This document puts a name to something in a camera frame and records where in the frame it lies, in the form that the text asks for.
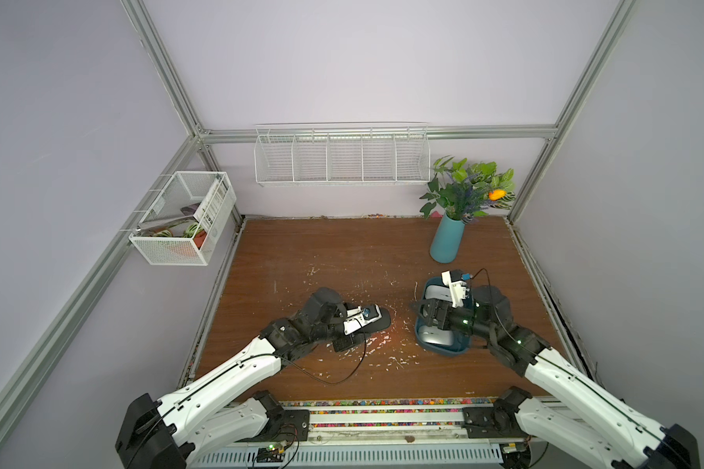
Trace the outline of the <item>silver computer mouse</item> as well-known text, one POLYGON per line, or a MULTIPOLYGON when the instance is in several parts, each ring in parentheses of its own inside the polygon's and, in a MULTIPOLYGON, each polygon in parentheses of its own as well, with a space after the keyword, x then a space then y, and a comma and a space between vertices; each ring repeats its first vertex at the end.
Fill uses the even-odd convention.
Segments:
POLYGON ((434 326, 422 326, 418 329, 420 341, 438 347, 452 347, 454 344, 454 334, 450 330, 435 328, 434 326))

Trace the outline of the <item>black computer mouse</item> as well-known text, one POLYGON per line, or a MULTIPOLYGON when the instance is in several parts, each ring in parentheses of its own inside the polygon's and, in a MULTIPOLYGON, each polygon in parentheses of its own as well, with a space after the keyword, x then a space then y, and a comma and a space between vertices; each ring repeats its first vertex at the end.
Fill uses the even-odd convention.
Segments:
POLYGON ((372 334, 386 330, 391 326, 391 316, 385 308, 370 305, 362 309, 360 315, 361 328, 359 332, 372 334))

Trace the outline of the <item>white rounded computer mouse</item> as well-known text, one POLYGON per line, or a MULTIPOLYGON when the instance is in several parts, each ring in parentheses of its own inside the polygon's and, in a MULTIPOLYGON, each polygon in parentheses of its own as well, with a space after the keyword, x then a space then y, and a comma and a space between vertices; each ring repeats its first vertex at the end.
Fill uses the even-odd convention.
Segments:
POLYGON ((428 285, 424 293, 425 299, 437 299, 441 301, 451 301, 451 293, 448 287, 442 285, 428 285))

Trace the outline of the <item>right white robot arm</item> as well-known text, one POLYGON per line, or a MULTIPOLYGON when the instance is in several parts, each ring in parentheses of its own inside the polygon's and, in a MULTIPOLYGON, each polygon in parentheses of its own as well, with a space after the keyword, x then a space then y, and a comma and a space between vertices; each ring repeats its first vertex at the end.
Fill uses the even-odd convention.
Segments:
POLYGON ((514 321, 510 301, 494 286, 471 298, 460 283, 457 299, 420 299, 413 309, 427 328, 485 340, 490 354, 541 387, 575 414, 569 418, 518 387, 504 392, 488 414, 468 415, 465 427, 480 436, 521 432, 561 449, 590 468, 697 468, 696 437, 665 427, 615 398, 569 363, 549 342, 514 321))

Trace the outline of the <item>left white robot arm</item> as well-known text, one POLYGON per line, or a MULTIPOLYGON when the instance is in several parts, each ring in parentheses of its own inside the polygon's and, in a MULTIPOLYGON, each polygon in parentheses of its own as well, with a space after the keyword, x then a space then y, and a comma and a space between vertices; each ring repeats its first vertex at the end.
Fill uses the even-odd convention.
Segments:
POLYGON ((282 410, 267 393, 233 402, 251 387, 330 343, 338 352, 388 328, 376 304, 352 307, 334 290, 316 290, 290 317, 262 329, 244 349, 181 389, 153 399, 143 394, 127 408, 115 452, 125 468, 187 468, 200 457, 258 436, 282 410))

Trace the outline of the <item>teal storage box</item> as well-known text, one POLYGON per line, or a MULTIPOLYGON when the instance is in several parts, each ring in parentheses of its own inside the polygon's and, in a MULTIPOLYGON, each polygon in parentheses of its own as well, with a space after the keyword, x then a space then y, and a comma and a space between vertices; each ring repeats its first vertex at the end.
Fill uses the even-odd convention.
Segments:
MULTIPOLYGON (((432 298, 451 302, 449 289, 445 287, 440 277, 432 277, 424 285, 422 300, 432 298)), ((428 352, 445 357, 457 357, 469 351, 471 347, 471 339, 464 333, 427 326, 420 315, 417 316, 415 330, 418 345, 428 352)))

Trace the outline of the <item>teal vase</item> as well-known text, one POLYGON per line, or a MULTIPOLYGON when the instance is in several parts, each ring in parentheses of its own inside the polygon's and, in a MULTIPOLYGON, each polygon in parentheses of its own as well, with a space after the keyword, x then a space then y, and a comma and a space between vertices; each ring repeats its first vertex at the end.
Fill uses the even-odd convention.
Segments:
POLYGON ((465 222, 443 216, 430 246, 431 258, 441 264, 453 262, 459 253, 464 232, 465 222))

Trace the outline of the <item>green artificial plant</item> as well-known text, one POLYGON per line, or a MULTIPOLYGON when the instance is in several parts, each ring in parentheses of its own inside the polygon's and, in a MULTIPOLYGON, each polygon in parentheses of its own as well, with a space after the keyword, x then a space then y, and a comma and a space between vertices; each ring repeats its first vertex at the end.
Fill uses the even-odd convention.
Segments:
POLYGON ((516 199, 514 170, 500 172, 494 161, 469 163, 453 156, 432 165, 432 179, 420 197, 420 214, 430 218, 438 209, 443 217, 470 223, 488 210, 510 210, 516 199))

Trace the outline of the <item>white mesh basket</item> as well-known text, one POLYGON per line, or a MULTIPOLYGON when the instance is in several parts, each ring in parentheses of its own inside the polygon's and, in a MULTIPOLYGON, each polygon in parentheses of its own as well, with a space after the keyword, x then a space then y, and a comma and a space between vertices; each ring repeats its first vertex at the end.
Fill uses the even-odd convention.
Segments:
POLYGON ((177 171, 128 238, 153 266, 206 266, 236 200, 225 172, 177 171))

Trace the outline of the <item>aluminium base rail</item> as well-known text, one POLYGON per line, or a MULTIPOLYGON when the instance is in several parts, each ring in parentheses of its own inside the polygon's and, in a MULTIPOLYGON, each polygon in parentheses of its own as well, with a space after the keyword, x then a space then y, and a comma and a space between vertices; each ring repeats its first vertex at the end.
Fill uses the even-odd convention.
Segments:
POLYGON ((286 402, 282 427, 224 444, 197 468, 535 468, 555 446, 584 465, 621 455, 554 399, 526 404, 522 424, 489 399, 286 402))

